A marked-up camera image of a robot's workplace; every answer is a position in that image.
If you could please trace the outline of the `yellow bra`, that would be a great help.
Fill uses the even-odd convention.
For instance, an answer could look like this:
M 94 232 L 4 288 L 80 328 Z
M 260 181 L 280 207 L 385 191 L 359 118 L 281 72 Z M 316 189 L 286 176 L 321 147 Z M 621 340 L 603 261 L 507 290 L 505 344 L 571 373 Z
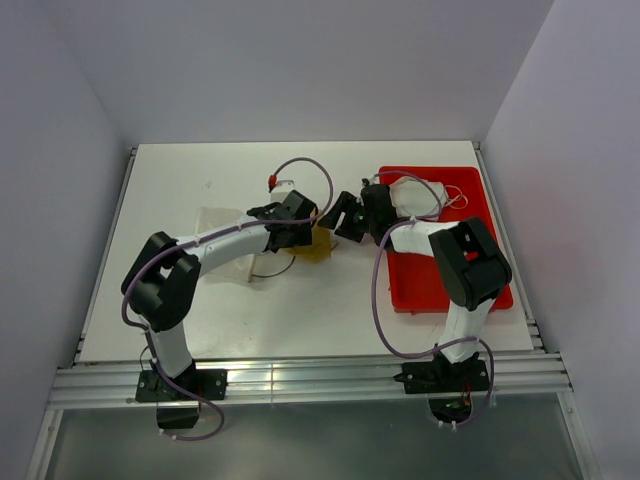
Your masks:
M 310 245 L 285 248 L 284 251 L 299 259 L 310 263 L 320 263 L 329 259 L 338 241 L 331 237 L 331 232 L 315 224 L 311 229 L 312 242 Z

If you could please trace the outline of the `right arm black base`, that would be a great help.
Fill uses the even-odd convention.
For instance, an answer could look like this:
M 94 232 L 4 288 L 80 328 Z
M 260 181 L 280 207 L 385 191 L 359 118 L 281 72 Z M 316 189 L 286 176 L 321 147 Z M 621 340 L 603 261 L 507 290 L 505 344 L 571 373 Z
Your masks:
M 493 387 L 491 374 L 478 353 L 458 363 L 450 363 L 443 354 L 430 361 L 403 363 L 393 380 L 407 395 L 446 394 L 429 400 L 429 409 L 438 423 L 452 427 L 471 419 L 473 393 L 488 393 Z

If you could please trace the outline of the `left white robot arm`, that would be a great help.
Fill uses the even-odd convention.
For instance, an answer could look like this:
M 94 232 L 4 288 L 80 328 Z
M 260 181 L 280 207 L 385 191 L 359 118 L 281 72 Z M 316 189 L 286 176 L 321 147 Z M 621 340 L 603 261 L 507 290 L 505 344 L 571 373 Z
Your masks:
M 315 203 L 293 190 L 281 202 L 198 236 L 178 239 L 160 231 L 149 237 L 123 280 L 121 313 L 146 335 L 162 370 L 159 388 L 170 398 L 183 399 L 195 386 L 183 322 L 201 277 L 248 255 L 310 245 L 317 213 Z

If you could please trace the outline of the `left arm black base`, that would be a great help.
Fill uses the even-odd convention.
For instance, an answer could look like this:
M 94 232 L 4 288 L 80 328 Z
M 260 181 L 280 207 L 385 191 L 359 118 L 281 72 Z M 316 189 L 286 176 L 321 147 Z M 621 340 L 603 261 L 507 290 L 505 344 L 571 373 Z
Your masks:
M 180 433 L 193 428 L 199 420 L 204 406 L 200 398 L 207 401 L 225 398 L 227 380 L 225 369 L 189 367 L 172 379 L 171 385 L 156 368 L 150 368 L 140 373 L 134 400 L 139 404 L 155 404 L 158 427 Z

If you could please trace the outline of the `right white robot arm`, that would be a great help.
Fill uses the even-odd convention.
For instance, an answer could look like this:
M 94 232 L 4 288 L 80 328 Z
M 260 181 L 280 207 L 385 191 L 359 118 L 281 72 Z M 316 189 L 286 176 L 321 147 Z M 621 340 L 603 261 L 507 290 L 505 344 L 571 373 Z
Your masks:
M 449 297 L 444 330 L 433 348 L 435 383 L 452 390 L 477 358 L 486 318 L 512 280 L 512 269 L 486 223 L 479 217 L 440 222 L 424 196 L 430 185 L 365 183 L 359 195 L 343 191 L 319 225 L 359 242 L 372 237 L 380 253 L 414 254 L 435 261 Z

